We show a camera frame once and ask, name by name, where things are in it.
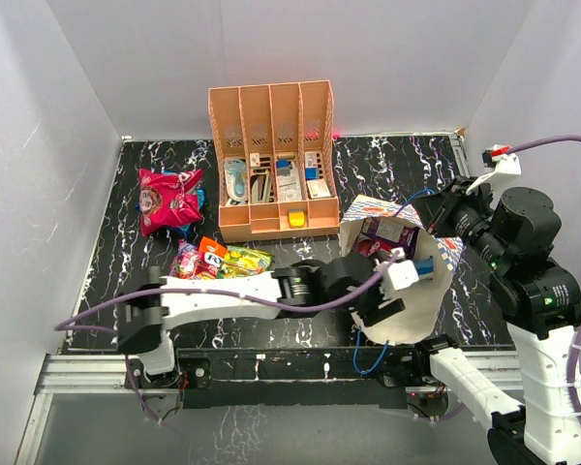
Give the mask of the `blue checkered paper bag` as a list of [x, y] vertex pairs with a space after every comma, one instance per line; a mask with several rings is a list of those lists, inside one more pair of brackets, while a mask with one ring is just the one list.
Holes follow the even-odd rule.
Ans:
[[359, 375], [373, 372], [385, 357], [380, 353], [371, 367], [363, 368], [359, 364], [359, 350], [363, 343], [381, 345], [384, 350], [403, 344], [414, 344], [425, 339], [433, 330], [440, 313], [443, 298], [449, 289], [454, 271], [465, 249], [458, 237], [434, 237], [424, 230], [414, 208], [407, 201], [398, 204], [383, 201], [365, 195], [357, 196], [343, 215], [340, 226], [340, 246], [343, 254], [355, 252], [352, 246], [357, 238], [365, 218], [396, 218], [405, 226], [420, 227], [415, 254], [411, 261], [435, 260], [434, 278], [418, 281], [409, 288], [398, 292], [393, 299], [402, 298], [406, 309], [383, 322], [366, 327], [354, 314], [356, 326], [353, 367]]

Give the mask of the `green snack packet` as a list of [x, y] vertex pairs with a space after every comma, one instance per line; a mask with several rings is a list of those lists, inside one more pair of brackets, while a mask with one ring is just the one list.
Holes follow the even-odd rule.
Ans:
[[274, 263], [272, 254], [241, 246], [229, 245], [218, 277], [231, 279], [261, 274]]

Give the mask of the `orange Fox's candy bag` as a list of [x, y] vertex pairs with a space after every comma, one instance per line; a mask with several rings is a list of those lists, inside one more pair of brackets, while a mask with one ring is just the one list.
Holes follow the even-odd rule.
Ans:
[[199, 258], [194, 270], [194, 278], [214, 280], [224, 263], [227, 247], [216, 240], [204, 236], [199, 243]]

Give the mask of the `purple Fox's candy bag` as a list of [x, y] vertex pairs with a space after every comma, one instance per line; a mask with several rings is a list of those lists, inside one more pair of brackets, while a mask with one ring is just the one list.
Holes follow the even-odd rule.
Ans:
[[180, 279], [194, 279], [198, 273], [201, 253], [199, 248], [185, 240], [178, 242], [178, 252], [170, 266], [169, 275]]

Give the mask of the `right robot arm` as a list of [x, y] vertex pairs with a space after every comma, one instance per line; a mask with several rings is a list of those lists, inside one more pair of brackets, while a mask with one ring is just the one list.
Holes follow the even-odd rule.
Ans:
[[568, 367], [581, 329], [581, 291], [551, 257], [561, 219], [536, 189], [513, 187], [496, 206], [492, 200], [489, 184], [457, 177], [412, 205], [429, 234], [460, 238], [487, 265], [524, 399], [504, 393], [445, 341], [413, 359], [413, 375], [455, 392], [484, 428], [497, 463], [581, 464], [581, 407], [570, 397], [581, 390], [580, 376]]

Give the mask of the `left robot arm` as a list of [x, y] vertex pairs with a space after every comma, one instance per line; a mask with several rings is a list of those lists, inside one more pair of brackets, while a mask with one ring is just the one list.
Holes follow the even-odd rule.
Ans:
[[175, 278], [153, 266], [144, 283], [115, 305], [117, 351], [138, 357], [149, 378], [168, 387], [181, 371], [169, 336], [176, 327], [219, 319], [307, 318], [330, 309], [345, 309], [373, 326], [404, 310], [398, 294], [417, 280], [413, 262], [399, 249], [374, 259], [351, 252], [329, 263], [305, 260], [230, 279]]

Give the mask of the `small pink snack packet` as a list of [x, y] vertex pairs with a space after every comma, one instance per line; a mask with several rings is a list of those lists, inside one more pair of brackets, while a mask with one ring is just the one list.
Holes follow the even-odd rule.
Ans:
[[354, 244], [355, 251], [364, 257], [370, 257], [381, 249], [381, 243], [376, 239], [360, 239]]

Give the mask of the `blue snack box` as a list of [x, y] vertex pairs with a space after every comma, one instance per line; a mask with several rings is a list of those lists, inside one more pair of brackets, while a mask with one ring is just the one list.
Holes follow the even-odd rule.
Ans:
[[435, 260], [432, 256], [427, 259], [416, 260], [413, 265], [419, 281], [428, 281], [434, 278]]

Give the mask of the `purple snack packet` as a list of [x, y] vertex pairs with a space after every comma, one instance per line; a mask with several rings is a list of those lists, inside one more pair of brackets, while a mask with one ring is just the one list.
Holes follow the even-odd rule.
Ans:
[[400, 247], [404, 249], [406, 258], [412, 259], [415, 254], [419, 232], [420, 227], [405, 226], [398, 222], [396, 218], [365, 218], [354, 244], [360, 239], [376, 239], [381, 243], [381, 249], [389, 251]]

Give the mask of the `yellow orange sticky notes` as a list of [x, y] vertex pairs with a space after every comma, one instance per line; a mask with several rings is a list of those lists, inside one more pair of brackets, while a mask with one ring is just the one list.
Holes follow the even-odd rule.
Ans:
[[302, 209], [293, 209], [288, 212], [288, 222], [291, 228], [304, 228], [306, 213]]

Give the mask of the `white red small box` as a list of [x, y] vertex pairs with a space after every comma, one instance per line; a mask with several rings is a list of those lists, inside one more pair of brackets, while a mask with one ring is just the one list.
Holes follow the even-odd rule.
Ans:
[[310, 179], [306, 181], [308, 194], [311, 200], [331, 198], [332, 194], [324, 179]]

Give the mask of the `orange desk organizer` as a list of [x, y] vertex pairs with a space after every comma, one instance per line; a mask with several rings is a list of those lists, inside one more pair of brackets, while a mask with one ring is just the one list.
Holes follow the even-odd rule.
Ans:
[[[332, 167], [334, 98], [329, 81], [212, 88], [208, 111], [219, 167], [219, 219], [226, 242], [332, 235], [339, 231], [340, 202]], [[224, 162], [244, 159], [245, 202], [233, 201]], [[276, 162], [291, 162], [278, 176]], [[332, 197], [311, 200], [306, 181], [325, 180]], [[291, 228], [288, 212], [306, 213], [304, 228]]]

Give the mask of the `light blue tape dispenser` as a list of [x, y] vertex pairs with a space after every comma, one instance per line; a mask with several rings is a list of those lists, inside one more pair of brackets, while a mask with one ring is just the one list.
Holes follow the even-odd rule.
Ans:
[[247, 166], [244, 159], [228, 158], [224, 162], [227, 193], [235, 202], [245, 202], [247, 193]]

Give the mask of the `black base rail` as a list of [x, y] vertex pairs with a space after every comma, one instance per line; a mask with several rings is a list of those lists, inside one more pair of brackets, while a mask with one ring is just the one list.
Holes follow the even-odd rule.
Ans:
[[169, 372], [150, 375], [131, 357], [126, 388], [170, 395], [183, 409], [227, 406], [367, 405], [442, 414], [449, 388], [411, 346], [181, 349]]

